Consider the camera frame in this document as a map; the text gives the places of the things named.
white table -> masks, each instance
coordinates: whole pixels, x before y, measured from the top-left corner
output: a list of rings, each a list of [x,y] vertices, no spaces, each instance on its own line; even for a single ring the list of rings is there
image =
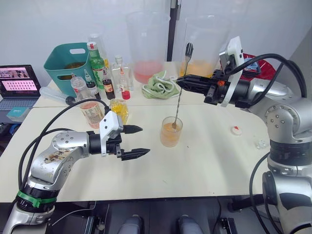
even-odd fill
[[[0,202],[11,202],[18,191],[18,164],[26,146],[64,107],[33,108],[0,157]],[[159,141],[161,121],[175,114],[175,105],[129,105],[128,124],[144,131],[122,134],[122,148],[148,148],[141,158],[121,161],[116,156],[80,159],[59,193],[58,201],[116,200],[159,197],[246,195],[252,169],[269,148],[258,150],[254,142],[269,141],[265,124],[233,106],[181,105],[180,142],[173,148]],[[230,127],[242,129],[234,136]],[[80,109],[62,115],[51,128],[90,131]],[[54,134],[45,136],[37,154]],[[254,192],[262,193],[263,163],[254,180]]]
[[[166,62],[164,64],[164,69],[167,71],[166,76],[169,77],[175,77],[178,78],[178,69],[179,69],[179,63],[178,62]],[[49,83],[49,87],[59,90],[57,85],[52,80]],[[131,98],[127,100],[128,106],[145,106],[145,105],[176,105],[178,97],[169,98],[166,100],[162,99],[147,99],[143,96],[142,91],[142,84],[137,82],[134,79],[134,91],[131,91]],[[102,97],[102,100],[105,101],[107,104],[109,104],[109,100],[106,98],[106,94],[104,91],[100,90],[100,95]],[[116,98],[122,99],[121,94],[115,92]],[[181,97],[181,105],[187,105],[187,104],[203,104],[204,96],[196,93],[191,92],[183,92],[183,95]],[[53,101],[48,98],[40,97],[34,107],[62,107],[67,106],[65,104],[62,104],[61,102]]]

laptop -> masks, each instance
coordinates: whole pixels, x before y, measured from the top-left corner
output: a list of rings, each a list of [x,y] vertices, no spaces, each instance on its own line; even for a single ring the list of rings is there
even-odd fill
[[[40,97],[39,89],[31,65],[0,66],[0,123],[15,123],[6,115],[13,107],[31,108]]]

laptop keyboard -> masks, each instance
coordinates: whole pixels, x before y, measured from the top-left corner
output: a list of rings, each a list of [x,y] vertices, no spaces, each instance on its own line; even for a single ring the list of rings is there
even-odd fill
[[[0,102],[0,110],[10,111],[13,107],[32,107],[37,100],[2,100]]]

laptop screen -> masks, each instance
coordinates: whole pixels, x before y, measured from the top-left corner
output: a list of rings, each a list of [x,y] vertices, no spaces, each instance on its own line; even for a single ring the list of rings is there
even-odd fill
[[[39,89],[31,65],[0,66],[0,94],[3,97],[39,97]]]

red bottle cap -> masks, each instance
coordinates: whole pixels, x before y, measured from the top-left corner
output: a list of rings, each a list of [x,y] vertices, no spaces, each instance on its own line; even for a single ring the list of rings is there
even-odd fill
[[[123,92],[121,92],[121,96],[125,100],[130,99],[130,91],[123,91]]]

